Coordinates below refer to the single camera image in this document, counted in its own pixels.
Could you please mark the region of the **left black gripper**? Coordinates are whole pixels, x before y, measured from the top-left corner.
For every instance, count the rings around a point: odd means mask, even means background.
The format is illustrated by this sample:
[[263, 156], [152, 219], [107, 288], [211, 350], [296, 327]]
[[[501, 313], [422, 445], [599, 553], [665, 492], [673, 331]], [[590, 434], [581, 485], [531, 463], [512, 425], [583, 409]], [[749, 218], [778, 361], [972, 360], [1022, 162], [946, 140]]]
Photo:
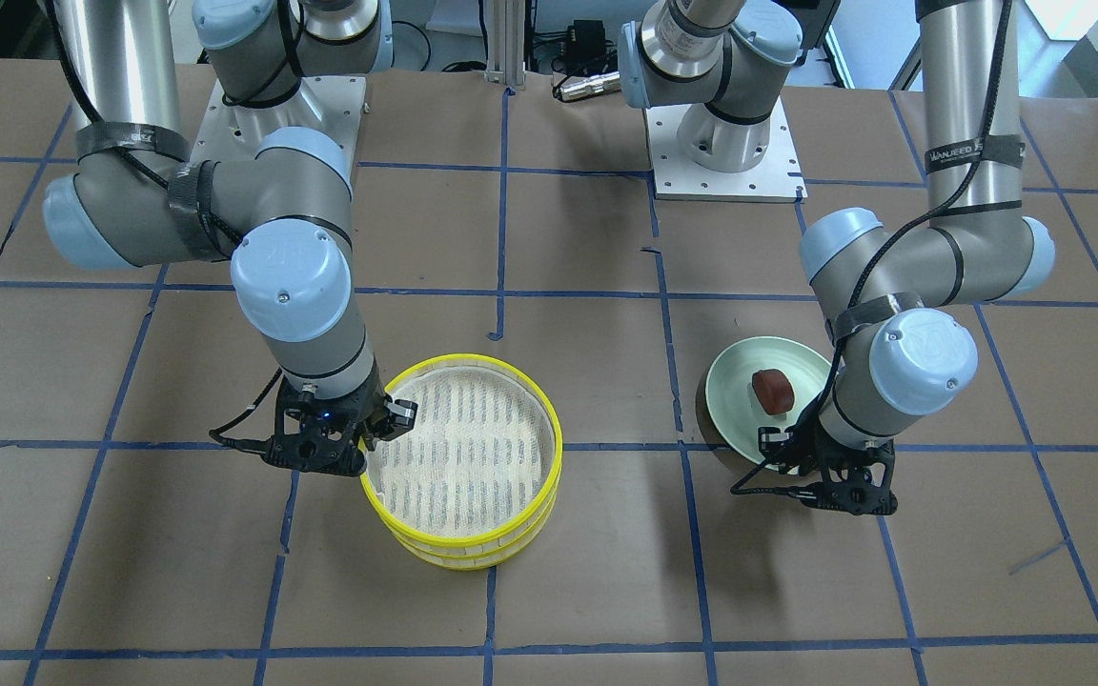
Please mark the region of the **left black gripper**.
[[799, 474], [821, 475], [811, 485], [760, 487], [758, 494], [789, 496], [820, 511], [876, 516], [897, 511], [898, 498], [890, 490], [896, 465], [892, 438], [884, 443], [858, 440], [858, 446], [848, 447], [824, 429], [818, 412], [807, 405], [788, 429], [759, 427], [758, 449], [763, 457], [759, 469], [771, 466], [784, 474], [797, 468]]

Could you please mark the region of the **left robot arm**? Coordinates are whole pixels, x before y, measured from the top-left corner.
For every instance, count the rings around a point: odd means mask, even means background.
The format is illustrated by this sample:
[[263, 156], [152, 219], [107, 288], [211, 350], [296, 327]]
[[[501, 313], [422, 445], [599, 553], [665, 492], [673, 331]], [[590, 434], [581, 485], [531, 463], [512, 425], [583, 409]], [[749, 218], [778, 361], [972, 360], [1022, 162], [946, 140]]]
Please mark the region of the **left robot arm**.
[[[799, 256], [834, 352], [824, 386], [789, 427], [760, 426], [760, 469], [813, 485], [787, 496], [819, 511], [886, 516], [894, 439], [948, 407], [979, 368], [967, 329], [945, 312], [1037, 290], [1055, 261], [1047, 227], [1023, 214], [1026, 143], [1009, 1], [918, 1], [925, 69], [928, 209], [886, 230], [869, 209], [829, 213]], [[671, 139], [709, 175], [746, 175], [772, 148], [772, 113], [802, 26], [771, 1], [658, 1], [621, 27], [621, 91], [645, 111], [676, 106]]]

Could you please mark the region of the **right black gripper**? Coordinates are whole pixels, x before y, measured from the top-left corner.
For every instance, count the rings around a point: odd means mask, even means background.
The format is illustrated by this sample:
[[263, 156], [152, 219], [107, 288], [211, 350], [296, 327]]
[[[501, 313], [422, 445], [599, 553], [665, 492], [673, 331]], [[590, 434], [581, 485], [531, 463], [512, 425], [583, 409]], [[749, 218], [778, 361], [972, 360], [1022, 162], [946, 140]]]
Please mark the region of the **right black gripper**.
[[282, 379], [274, 401], [274, 432], [266, 440], [261, 459], [293, 472], [360, 476], [367, 449], [410, 432], [417, 414], [415, 401], [388, 398], [378, 368], [360, 387], [333, 400], [317, 400]]

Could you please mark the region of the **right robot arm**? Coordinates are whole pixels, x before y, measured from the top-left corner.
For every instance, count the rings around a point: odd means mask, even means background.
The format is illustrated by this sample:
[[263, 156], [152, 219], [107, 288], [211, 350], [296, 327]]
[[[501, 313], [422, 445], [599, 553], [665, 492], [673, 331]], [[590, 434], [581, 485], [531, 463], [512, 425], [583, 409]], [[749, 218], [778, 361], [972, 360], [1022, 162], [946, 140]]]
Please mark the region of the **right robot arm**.
[[169, 10], [161, 1], [47, 1], [58, 61], [83, 123], [78, 171], [49, 183], [52, 245], [86, 270], [227, 262], [240, 312], [278, 369], [269, 438], [219, 446], [292, 472], [357, 476], [379, 440], [410, 432], [352, 283], [352, 142], [332, 135], [317, 77], [391, 60], [386, 1], [197, 1], [197, 40], [240, 133], [213, 159], [178, 131]]

